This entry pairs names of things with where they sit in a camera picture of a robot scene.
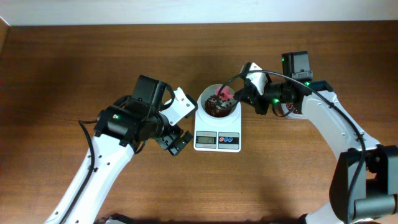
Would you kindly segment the pink measuring scoop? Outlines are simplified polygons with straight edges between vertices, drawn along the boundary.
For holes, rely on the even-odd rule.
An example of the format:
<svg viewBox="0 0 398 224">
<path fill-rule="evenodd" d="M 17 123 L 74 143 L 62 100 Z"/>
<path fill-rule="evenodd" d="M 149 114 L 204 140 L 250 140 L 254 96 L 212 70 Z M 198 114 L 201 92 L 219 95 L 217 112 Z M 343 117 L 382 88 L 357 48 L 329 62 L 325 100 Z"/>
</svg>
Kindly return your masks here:
<svg viewBox="0 0 398 224">
<path fill-rule="evenodd" d="M 215 95 L 220 101 L 230 101 L 231 99 L 233 99 L 233 94 L 231 93 L 231 90 L 228 86 L 224 87 L 222 90 L 221 86 L 219 86 L 215 90 Z"/>
</svg>

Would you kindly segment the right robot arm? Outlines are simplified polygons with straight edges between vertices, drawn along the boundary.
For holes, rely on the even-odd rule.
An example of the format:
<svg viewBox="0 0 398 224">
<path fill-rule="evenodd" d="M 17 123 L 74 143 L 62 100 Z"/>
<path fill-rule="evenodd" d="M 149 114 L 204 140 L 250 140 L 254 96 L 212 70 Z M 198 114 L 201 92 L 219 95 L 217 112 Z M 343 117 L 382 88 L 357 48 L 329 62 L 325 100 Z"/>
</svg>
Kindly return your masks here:
<svg viewBox="0 0 398 224">
<path fill-rule="evenodd" d="M 304 214 L 299 223 L 371 223 L 397 214 L 397 146 L 384 146 L 348 114 L 333 88 L 314 80 L 308 52 L 282 54 L 282 83 L 272 71 L 253 62 L 245 64 L 239 78 L 244 86 L 235 99 L 266 114 L 270 105 L 291 104 L 318 129 L 333 151 L 337 165 L 329 201 Z"/>
</svg>

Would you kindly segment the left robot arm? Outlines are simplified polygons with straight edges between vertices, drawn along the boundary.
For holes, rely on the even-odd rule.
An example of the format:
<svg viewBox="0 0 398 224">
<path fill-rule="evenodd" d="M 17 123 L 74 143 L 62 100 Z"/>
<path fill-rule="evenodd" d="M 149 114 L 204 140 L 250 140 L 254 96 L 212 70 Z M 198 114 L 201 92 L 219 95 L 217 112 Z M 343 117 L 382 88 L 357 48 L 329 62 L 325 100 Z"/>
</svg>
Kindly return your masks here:
<svg viewBox="0 0 398 224">
<path fill-rule="evenodd" d="M 197 102 L 181 88 L 141 75 L 134 91 L 116 100 L 91 121 L 94 134 L 79 121 L 88 151 L 71 184 L 47 223 L 94 223 L 114 181 L 153 139 L 172 156 L 193 139 L 178 126 L 191 117 Z"/>
</svg>

